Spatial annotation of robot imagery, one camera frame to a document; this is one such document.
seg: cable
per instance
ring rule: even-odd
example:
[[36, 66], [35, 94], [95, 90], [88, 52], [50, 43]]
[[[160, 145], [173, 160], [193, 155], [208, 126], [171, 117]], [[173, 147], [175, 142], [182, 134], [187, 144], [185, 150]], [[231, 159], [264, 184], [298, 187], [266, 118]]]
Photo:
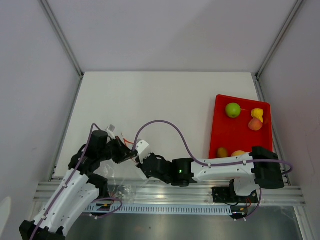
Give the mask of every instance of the cable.
[[125, 139], [125, 138], [124, 138], [123, 140], [124, 140], [124, 142], [125, 142], [125, 143], [127, 143], [127, 144], [132, 144], [132, 145], [134, 144], [133, 142], [128, 141], [128, 140], [127, 140], [127, 139]]
[[250, 200], [250, 198], [249, 198], [249, 197], [248, 197], [247, 199], [248, 199], [248, 201], [249, 201], [249, 206], [247, 206], [246, 208], [250, 208], [250, 207], [251, 207], [251, 205], [252, 205], [252, 202], [251, 202], [251, 200]]
[[259, 196], [259, 201], [258, 201], [258, 204], [255, 206], [254, 210], [252, 212], [250, 212], [250, 214], [248, 214], [245, 218], [247, 219], [248, 217], [252, 216], [256, 211], [257, 209], [259, 208], [260, 204], [261, 204], [261, 200], [262, 200], [262, 188], [260, 187], [260, 196]]
[[[129, 148], [128, 145], [127, 145], [127, 143], [128, 143], [128, 144], [132, 144], [132, 145], [134, 144], [133, 142], [130, 142], [130, 141], [128, 141], [127, 139], [125, 139], [125, 138], [124, 138], [124, 135], [123, 135], [122, 133], [121, 133], [121, 135], [122, 135], [122, 138], [123, 138], [123, 143], [124, 143], [124, 145], [125, 145], [127, 148]], [[130, 159], [131, 159], [134, 163], [137, 164], [137, 162], [136, 162], [132, 157], [130, 157]]]
[[239, 202], [237, 202], [236, 204], [229, 204], [227, 203], [226, 201], [224, 201], [224, 199], [222, 197], [220, 197], [219, 195], [216, 195], [219, 199], [221, 199], [222, 203], [223, 204], [226, 204], [228, 206], [231, 206], [231, 207], [235, 207], [235, 206], [238, 206]]
[[94, 216], [94, 215], [92, 215], [91, 213], [90, 213], [90, 214], [89, 214], [89, 213], [84, 213], [84, 214], [82, 214], [82, 216], [89, 216], [89, 217], [94, 217], [95, 219], [102, 219], [102, 218], [107, 217], [107, 216], [109, 216], [109, 215], [111, 215], [111, 214], [114, 214], [114, 213], [115, 213], [116, 211], [118, 211], [118, 210], [122, 207], [122, 205], [123, 205], [122, 200], [121, 200], [120, 198], [116, 198], [116, 197], [100, 198], [100, 199], [94, 200], [92, 203], [100, 202], [100, 201], [107, 201], [107, 200], [117, 201], [117, 202], [120, 203], [120, 206], [119, 206], [118, 208], [116, 208], [115, 210], [110, 211], [110, 212], [108, 212], [108, 213], [106, 213], [106, 214], [103, 214], [103, 215], [101, 215], [101, 216]]
[[89, 142], [90, 142], [90, 139], [91, 139], [91, 135], [92, 135], [92, 132], [94, 130], [94, 127], [96, 127], [98, 130], [101, 130], [95, 123], [93, 123], [91, 125], [91, 128], [90, 128], [90, 133], [89, 133], [89, 137], [88, 137], [88, 140], [86, 141], [86, 144], [85, 144], [85, 147], [83, 149], [83, 152], [82, 152], [82, 155], [77, 163], [77, 165], [75, 166], [73, 172], [71, 173], [71, 175], [69, 176], [69, 178], [66, 180], [65, 182], [65, 186], [66, 187], [62, 187], [59, 192], [55, 195], [55, 197], [53, 198], [52, 202], [49, 204], [48, 208], [46, 209], [46, 211], [44, 212], [43, 216], [44, 218], [41, 218], [41, 220], [39, 221], [39, 223], [35, 226], [35, 229], [33, 230], [32, 232], [32, 235], [30, 237], [30, 240], [33, 240], [39, 227], [41, 226], [41, 224], [43, 223], [45, 217], [48, 215], [49, 211], [51, 210], [51, 208], [53, 207], [53, 205], [55, 204], [55, 202], [57, 201], [57, 199], [60, 197], [61, 193], [64, 191], [64, 189], [67, 188], [68, 186], [68, 183], [71, 181], [72, 177], [75, 175], [77, 169], [79, 168], [81, 162], [84, 160], [84, 157], [85, 157], [85, 154], [86, 154], [86, 151], [88, 149], [88, 145], [89, 145]]
[[[151, 125], [151, 124], [155, 124], [155, 123], [163, 123], [163, 124], [168, 124], [170, 125], [171, 127], [173, 127], [180, 135], [182, 141], [183, 141], [183, 144], [185, 146], [185, 149], [186, 151], [188, 152], [188, 154], [190, 155], [190, 157], [197, 163], [197, 164], [200, 164], [202, 166], [206, 166], [206, 167], [227, 167], [227, 166], [234, 166], [234, 165], [242, 165], [243, 164], [243, 161], [236, 161], [236, 162], [228, 162], [228, 163], [211, 163], [211, 164], [208, 164], [208, 163], [204, 163], [204, 162], [201, 162], [199, 161], [198, 159], [195, 158], [195, 156], [193, 156], [193, 154], [191, 153], [189, 147], [188, 147], [188, 144], [186, 142], [186, 139], [185, 137], [183, 136], [182, 132], [179, 130], [179, 128], [177, 128], [173, 123], [169, 122], [169, 121], [165, 121], [165, 120], [154, 120], [154, 121], [150, 121], [148, 123], [146, 123], [145, 125], [143, 125], [139, 131], [137, 132], [136, 136], [135, 136], [135, 139], [134, 139], [134, 144], [133, 144], [133, 147], [132, 147], [132, 150], [135, 150], [136, 147], [137, 147], [137, 143], [138, 143], [138, 137], [140, 135], [140, 133], [142, 132], [143, 129], [145, 129], [147, 126]], [[290, 169], [283, 172], [282, 175], [286, 175], [288, 173], [291, 173], [292, 170], [294, 169], [293, 165], [289, 162], [286, 162], [286, 161], [282, 161], [282, 160], [275, 160], [275, 159], [253, 159], [253, 160], [248, 160], [246, 161], [246, 163], [277, 163], [277, 164], [285, 164], [285, 165], [288, 165], [290, 166]]]

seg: red tray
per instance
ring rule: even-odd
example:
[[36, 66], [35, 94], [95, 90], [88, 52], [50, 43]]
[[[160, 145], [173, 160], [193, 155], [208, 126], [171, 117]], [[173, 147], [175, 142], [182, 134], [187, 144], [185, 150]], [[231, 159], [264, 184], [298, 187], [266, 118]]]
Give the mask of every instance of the red tray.
[[[230, 103], [237, 103], [241, 113], [237, 118], [227, 116], [225, 108]], [[263, 109], [263, 127], [253, 131], [248, 127], [253, 109]], [[273, 150], [272, 122], [270, 104], [232, 96], [217, 95], [215, 98], [214, 116], [211, 133], [209, 158], [217, 158], [218, 148], [226, 148], [231, 157], [235, 151], [251, 152], [252, 147], [261, 146]]]

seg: yellow fruit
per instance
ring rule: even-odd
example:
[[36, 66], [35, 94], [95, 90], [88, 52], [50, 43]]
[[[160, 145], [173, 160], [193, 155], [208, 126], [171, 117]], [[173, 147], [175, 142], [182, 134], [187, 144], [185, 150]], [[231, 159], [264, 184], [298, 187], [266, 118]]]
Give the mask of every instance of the yellow fruit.
[[216, 151], [216, 157], [219, 159], [229, 157], [227, 149], [224, 147], [219, 147]]
[[264, 122], [263, 115], [264, 110], [261, 108], [255, 108], [251, 111], [251, 116], [255, 119], [259, 119], [262, 123]]
[[236, 157], [239, 155], [243, 155], [245, 153], [246, 153], [245, 151], [235, 151], [234, 153], [232, 153], [231, 157]]

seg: white object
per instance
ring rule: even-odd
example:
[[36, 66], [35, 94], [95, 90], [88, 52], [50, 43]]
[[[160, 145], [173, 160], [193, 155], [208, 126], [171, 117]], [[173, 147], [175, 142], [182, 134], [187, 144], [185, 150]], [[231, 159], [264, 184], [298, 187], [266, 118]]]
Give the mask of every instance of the white object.
[[116, 136], [114, 134], [115, 129], [116, 129], [116, 127], [111, 124], [105, 130], [108, 133], [108, 136], [110, 136], [111, 139], [116, 139]]
[[136, 144], [135, 149], [138, 152], [140, 163], [143, 164], [144, 159], [147, 158], [151, 153], [149, 143], [147, 143], [145, 140], [139, 140], [138, 143]]
[[70, 228], [79, 218], [79, 216], [84, 212], [84, 208], [89, 206], [95, 199], [99, 196], [99, 189], [93, 184], [87, 183], [78, 192], [75, 200], [72, 203], [70, 209], [68, 209], [68, 214], [65, 214], [61, 219], [63, 222], [63, 235], [67, 236]]
[[[34, 218], [34, 224], [37, 225], [41, 218], [44, 216], [46, 210], [48, 209], [49, 205], [58, 194], [61, 188], [64, 188], [66, 180], [72, 174], [74, 169], [70, 169], [66, 172], [65, 177], [63, 178], [59, 188], [55, 191], [53, 196], [50, 198], [49, 202], [45, 205], [45, 207], [41, 210], [41, 212]], [[50, 209], [49, 213], [45, 216], [44, 221], [41, 223], [40, 228], [44, 229], [48, 227], [50, 232], [55, 233], [59, 227], [62, 226], [61, 220], [64, 219], [64, 216], [67, 216], [71, 210], [71, 206], [74, 205], [75, 199], [78, 196], [78, 192], [81, 191], [82, 187], [88, 181], [88, 176], [83, 174], [81, 175], [79, 171], [76, 171], [73, 175], [71, 181], [68, 183], [68, 187], [63, 190], [61, 195], [57, 198], [54, 205]]]
[[11, 197], [7, 196], [0, 203], [0, 238], [8, 222], [11, 212]]
[[260, 188], [255, 183], [255, 174], [251, 172], [254, 169], [253, 163], [247, 163], [246, 161], [252, 160], [252, 156], [249, 153], [245, 153], [240, 156], [232, 156], [216, 159], [199, 159], [200, 162], [206, 164], [226, 164], [243, 162], [243, 164], [233, 166], [219, 166], [208, 167], [202, 166], [196, 162], [191, 164], [191, 172], [194, 173], [193, 180], [200, 183], [208, 180], [231, 180], [234, 179], [234, 191], [237, 196], [249, 196], [254, 190]]

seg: peach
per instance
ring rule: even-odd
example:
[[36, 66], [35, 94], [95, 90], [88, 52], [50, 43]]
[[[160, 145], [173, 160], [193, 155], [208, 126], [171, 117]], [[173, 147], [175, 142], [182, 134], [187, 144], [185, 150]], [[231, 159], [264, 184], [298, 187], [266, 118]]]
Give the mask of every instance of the peach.
[[253, 131], [260, 130], [262, 126], [263, 126], [262, 122], [257, 118], [254, 118], [249, 122], [249, 128]]

